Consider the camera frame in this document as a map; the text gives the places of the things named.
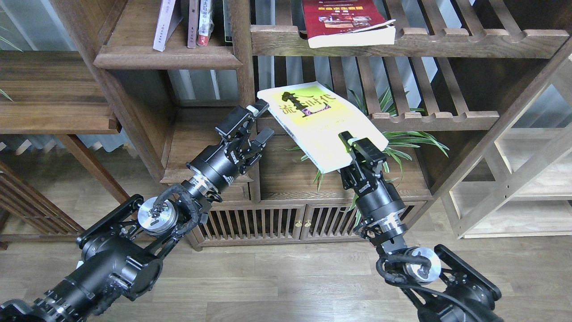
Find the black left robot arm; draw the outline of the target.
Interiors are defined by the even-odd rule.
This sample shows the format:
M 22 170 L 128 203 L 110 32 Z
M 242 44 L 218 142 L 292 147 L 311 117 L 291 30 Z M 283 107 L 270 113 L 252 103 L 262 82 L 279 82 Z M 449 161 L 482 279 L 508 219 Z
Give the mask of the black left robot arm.
M 32 306 L 10 300 L 1 306 L 3 322 L 84 322 L 104 313 L 120 296 L 131 301 L 150 291 L 163 260 L 188 232 L 205 224 L 213 202 L 260 159 L 274 131 L 264 128 L 250 139 L 255 121 L 269 108 L 264 100 L 235 107 L 217 127 L 209 145 L 187 163 L 192 178 L 159 196 L 126 202 L 77 238 L 82 258 L 70 275 Z

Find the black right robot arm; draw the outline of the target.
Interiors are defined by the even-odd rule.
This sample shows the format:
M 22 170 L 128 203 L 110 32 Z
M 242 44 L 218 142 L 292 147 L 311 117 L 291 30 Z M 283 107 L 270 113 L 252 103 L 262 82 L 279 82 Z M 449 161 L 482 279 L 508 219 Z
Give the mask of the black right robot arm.
M 466 261 L 443 245 L 407 246 L 407 227 L 399 218 L 406 206 L 395 187 L 384 181 L 384 153 L 368 138 L 356 139 L 348 131 L 339 136 L 352 158 L 341 169 L 342 184 L 355 191 L 363 218 L 355 233 L 374 245 L 378 273 L 411 300 L 419 321 L 502 321 L 494 313 L 501 291 Z

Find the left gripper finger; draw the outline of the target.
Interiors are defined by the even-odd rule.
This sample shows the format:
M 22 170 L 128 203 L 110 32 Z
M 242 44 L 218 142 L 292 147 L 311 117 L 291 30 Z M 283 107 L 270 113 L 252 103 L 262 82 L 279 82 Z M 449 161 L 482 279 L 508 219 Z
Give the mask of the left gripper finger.
M 259 118 L 269 108 L 269 103 L 266 100 L 259 99 L 253 105 L 246 106 L 246 110 L 251 112 L 253 118 Z
M 264 148 L 266 143 L 272 138 L 273 135 L 274 135 L 274 130 L 272 130 L 270 127 L 265 127 L 255 137 L 255 140 L 252 141 L 252 145 L 257 148 Z

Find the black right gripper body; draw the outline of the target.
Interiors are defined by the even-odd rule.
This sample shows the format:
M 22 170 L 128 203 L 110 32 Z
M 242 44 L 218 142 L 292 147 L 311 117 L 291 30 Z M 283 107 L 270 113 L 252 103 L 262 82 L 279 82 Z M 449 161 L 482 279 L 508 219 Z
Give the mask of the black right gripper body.
M 345 147 L 352 157 L 350 165 L 341 168 L 343 188 L 352 188 L 356 195 L 364 196 L 378 188 L 381 180 L 381 167 L 386 157 L 370 139 L 343 139 Z

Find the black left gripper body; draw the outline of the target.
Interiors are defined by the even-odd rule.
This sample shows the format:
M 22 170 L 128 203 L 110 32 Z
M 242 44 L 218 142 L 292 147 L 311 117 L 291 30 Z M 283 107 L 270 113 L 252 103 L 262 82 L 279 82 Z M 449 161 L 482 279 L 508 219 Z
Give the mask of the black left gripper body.
M 262 156 L 261 145 L 249 140 L 258 113 L 254 107 L 235 107 L 216 126 L 227 159 L 237 167 L 241 175 L 246 174 Z

